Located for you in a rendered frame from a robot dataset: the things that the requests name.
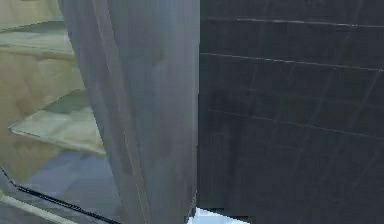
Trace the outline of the beige wooden shelf unit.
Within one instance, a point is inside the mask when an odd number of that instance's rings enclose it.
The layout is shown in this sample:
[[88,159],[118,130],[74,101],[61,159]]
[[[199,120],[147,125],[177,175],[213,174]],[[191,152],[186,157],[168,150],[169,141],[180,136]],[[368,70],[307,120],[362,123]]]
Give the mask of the beige wooden shelf unit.
[[65,149],[103,156],[58,0],[0,0],[0,166],[22,184]]

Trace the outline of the grey black-edged panel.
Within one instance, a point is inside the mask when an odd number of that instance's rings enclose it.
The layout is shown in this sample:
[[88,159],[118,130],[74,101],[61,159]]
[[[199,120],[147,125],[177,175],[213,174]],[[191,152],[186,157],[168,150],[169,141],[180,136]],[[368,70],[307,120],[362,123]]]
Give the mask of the grey black-edged panel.
[[121,224],[15,182],[0,164],[0,224]]

